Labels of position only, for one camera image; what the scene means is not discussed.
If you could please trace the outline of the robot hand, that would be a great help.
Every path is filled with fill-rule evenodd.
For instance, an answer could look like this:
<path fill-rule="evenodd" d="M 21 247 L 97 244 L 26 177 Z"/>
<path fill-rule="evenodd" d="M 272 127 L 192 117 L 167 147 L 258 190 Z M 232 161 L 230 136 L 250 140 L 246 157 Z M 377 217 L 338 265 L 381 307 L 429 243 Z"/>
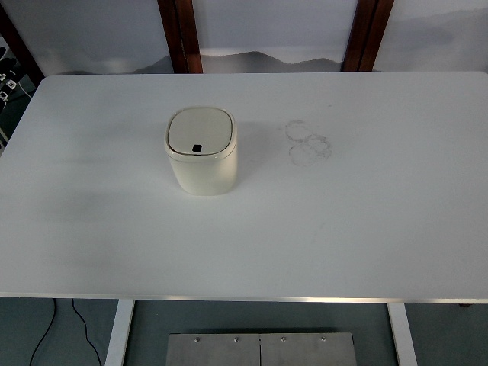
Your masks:
<path fill-rule="evenodd" d="M 3 102 L 7 102 L 9 95 L 17 86 L 14 72 L 17 61 L 15 58 L 7 57 L 6 54 L 7 49 L 1 46 L 1 101 Z"/>

